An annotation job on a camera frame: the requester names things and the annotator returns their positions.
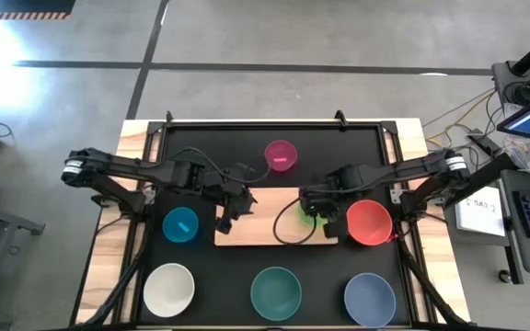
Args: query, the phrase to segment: chair wheel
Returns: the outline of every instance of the chair wheel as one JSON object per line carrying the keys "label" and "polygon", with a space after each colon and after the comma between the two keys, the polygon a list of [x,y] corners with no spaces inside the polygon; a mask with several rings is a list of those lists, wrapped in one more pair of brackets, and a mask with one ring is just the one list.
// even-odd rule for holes
{"label": "chair wheel", "polygon": [[511,279],[511,273],[508,270],[500,270],[498,272],[498,279],[507,284],[512,284],[513,280]]}

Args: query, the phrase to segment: wooden board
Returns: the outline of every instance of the wooden board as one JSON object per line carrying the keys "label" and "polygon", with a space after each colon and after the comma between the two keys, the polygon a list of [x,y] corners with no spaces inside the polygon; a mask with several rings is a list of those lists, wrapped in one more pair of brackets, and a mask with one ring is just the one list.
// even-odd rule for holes
{"label": "wooden board", "polygon": [[[215,232],[216,245],[283,245],[273,236],[273,222],[283,207],[298,196],[298,188],[252,188],[250,192],[259,202],[251,207],[252,215],[242,216],[241,222],[233,221],[230,234]],[[300,219],[299,203],[295,203],[285,211],[277,222],[277,234],[286,242],[294,243],[310,234],[312,226]],[[216,209],[221,215],[222,207]],[[338,239],[324,236],[322,226],[318,226],[314,234],[304,245],[333,245]]]}
{"label": "wooden board", "polygon": [[[427,147],[424,141],[424,134],[422,132],[421,122],[419,119],[358,119],[349,120],[356,121],[380,121],[380,120],[394,120],[397,124],[398,137],[400,148],[404,159],[410,159],[426,155]],[[126,157],[141,157],[144,149],[144,140],[146,137],[146,127],[149,121],[161,120],[126,120],[123,123],[120,143],[116,154]],[[176,122],[205,122],[218,120],[176,120]],[[259,121],[282,121],[282,120],[259,120]],[[283,120],[283,121],[329,121],[329,120]],[[395,162],[393,145],[388,140],[388,155],[390,162]],[[156,144],[152,148],[151,157],[156,155]],[[120,181],[122,185],[128,188],[133,188],[134,183],[129,180]],[[411,188],[416,188],[422,180],[414,180],[410,182]],[[443,217],[443,211],[440,208],[431,207],[428,212]],[[108,209],[102,212],[100,226],[104,223],[114,220],[117,212],[113,209]],[[85,322],[97,308],[108,297],[111,289],[116,284],[119,272],[121,259],[123,256],[126,234],[128,230],[128,222],[121,221],[114,226],[107,229],[98,236],[93,248],[93,255],[88,266],[86,275],[86,285],[79,304],[79,311],[76,322]],[[449,240],[449,233],[444,223],[435,221],[431,218],[425,218],[419,221],[419,231],[421,233],[421,246],[423,249],[429,278],[437,291],[441,293],[445,301],[460,317],[469,321],[469,312],[467,310],[466,298],[459,279],[457,265],[455,263],[455,256],[451,241]],[[407,237],[409,249],[413,251],[411,240]],[[419,283],[413,281],[415,299],[419,308],[419,315],[421,321],[426,321],[426,311],[424,309],[424,302],[422,299],[422,290]],[[127,290],[126,301],[124,303],[124,310],[122,312],[122,320],[128,320],[129,309],[131,307],[133,282],[129,285]],[[223,328],[232,329],[233,327],[223,326]]]}

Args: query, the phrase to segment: concrete floor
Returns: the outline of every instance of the concrete floor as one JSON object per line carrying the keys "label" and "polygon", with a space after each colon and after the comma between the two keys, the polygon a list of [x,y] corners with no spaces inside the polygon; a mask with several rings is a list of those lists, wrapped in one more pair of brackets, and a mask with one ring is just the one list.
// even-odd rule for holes
{"label": "concrete floor", "polygon": [[[0,120],[16,135],[0,148],[0,208],[47,223],[42,237],[17,239],[23,250],[0,279],[0,320],[12,330],[69,321],[99,208],[92,191],[61,182],[63,160],[72,149],[116,148],[138,70],[6,65],[141,62],[159,2],[77,0],[67,21],[0,21]],[[154,61],[484,69],[529,49],[530,1],[172,0]],[[320,118],[340,108],[424,122],[491,87],[486,76],[151,71],[136,118]],[[487,117],[481,109],[464,123],[483,130]],[[461,131],[452,137],[465,142]],[[473,321],[530,329],[530,275],[502,285],[502,248],[454,249]]]}

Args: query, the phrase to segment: pink cup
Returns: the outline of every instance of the pink cup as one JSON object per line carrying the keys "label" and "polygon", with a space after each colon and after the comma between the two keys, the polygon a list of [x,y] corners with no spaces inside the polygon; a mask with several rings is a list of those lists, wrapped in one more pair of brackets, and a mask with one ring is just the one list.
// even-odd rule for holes
{"label": "pink cup", "polygon": [[298,152],[292,143],[275,141],[265,148],[265,157],[271,164],[271,169],[283,172],[289,170],[298,159]]}

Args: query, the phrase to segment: wooden table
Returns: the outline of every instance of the wooden table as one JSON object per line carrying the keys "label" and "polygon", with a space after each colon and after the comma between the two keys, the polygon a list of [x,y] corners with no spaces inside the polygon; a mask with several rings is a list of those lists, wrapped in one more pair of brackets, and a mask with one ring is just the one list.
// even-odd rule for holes
{"label": "wooden table", "polygon": [[[427,147],[424,141],[424,134],[422,132],[421,122],[419,119],[381,119],[394,120],[397,123],[398,137],[400,148],[404,159],[424,156],[427,154]],[[149,121],[157,120],[126,120],[123,123],[121,130],[120,143],[116,151],[117,155],[125,157],[142,157],[144,141],[146,138],[146,128]],[[208,121],[208,120],[178,120],[178,121]],[[306,121],[306,120],[289,120],[289,121]],[[380,119],[362,119],[349,120],[354,121],[380,121]],[[396,160],[393,144],[389,135],[386,136],[388,145],[388,153],[390,161]],[[154,160],[156,155],[157,143],[154,143],[151,148],[151,160]],[[124,187],[128,189],[135,189],[136,182],[122,178],[116,178]],[[422,181],[411,181],[410,188],[416,188]],[[437,207],[430,207],[428,212],[443,217],[443,210]],[[101,213],[99,226],[103,226],[119,217],[120,213],[117,207],[105,209]],[[108,297],[109,293],[116,285],[120,276],[121,262],[124,254],[124,247],[126,242],[126,234],[128,232],[129,221],[119,221],[111,227],[106,228],[100,233],[95,241],[92,256],[89,261],[88,271],[86,274],[86,282],[83,288],[83,294],[80,300],[76,322],[85,322],[97,308]],[[459,279],[457,265],[455,263],[455,256],[451,242],[449,240],[449,233],[444,223],[435,221],[431,218],[420,220],[419,230],[421,233],[421,246],[426,260],[426,265],[429,273],[429,278],[436,289],[441,293],[445,301],[454,309],[454,311],[465,320],[469,321],[469,312],[467,310],[466,298]],[[140,236],[137,238],[137,244],[140,243]],[[324,240],[324,238],[316,237],[313,240]],[[407,237],[409,249],[413,252],[410,236]],[[126,291],[124,307],[122,310],[122,320],[128,320],[129,312],[132,307],[134,279],[129,284]],[[414,279],[414,292],[417,306],[419,308],[419,316],[421,321],[426,321],[426,310],[424,308],[424,301],[422,299],[422,290],[420,284]],[[438,314],[439,321],[443,322],[443,318]]]}

